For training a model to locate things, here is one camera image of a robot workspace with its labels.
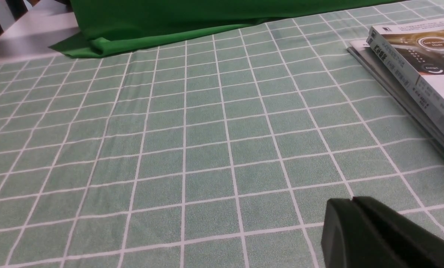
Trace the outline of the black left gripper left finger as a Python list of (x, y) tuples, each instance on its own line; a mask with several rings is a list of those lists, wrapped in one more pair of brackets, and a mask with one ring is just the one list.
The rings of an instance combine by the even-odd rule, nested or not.
[(394, 257), (379, 233), (348, 199), (327, 200), (321, 245), (326, 268), (394, 266)]

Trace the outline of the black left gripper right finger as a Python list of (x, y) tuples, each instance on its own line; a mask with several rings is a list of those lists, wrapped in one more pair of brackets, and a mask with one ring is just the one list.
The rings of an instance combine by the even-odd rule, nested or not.
[(444, 240), (373, 197), (353, 197), (389, 248), (409, 268), (444, 268)]

